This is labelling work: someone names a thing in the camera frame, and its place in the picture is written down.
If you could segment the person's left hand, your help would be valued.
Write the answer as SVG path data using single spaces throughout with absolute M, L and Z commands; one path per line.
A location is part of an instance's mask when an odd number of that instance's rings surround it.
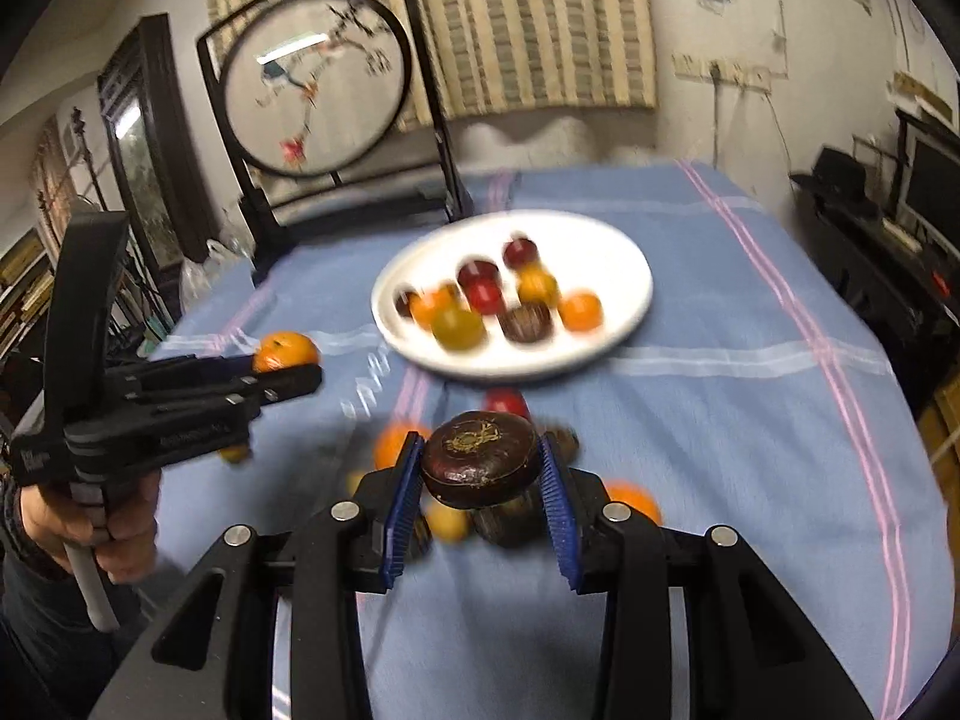
M 70 572 L 67 544 L 93 551 L 98 566 L 112 583 L 135 583 L 156 564 L 156 509 L 161 473 L 139 479 L 139 487 L 116 509 L 99 532 L 88 514 L 70 497 L 50 488 L 28 486 L 20 491 L 23 530 L 62 569 Z

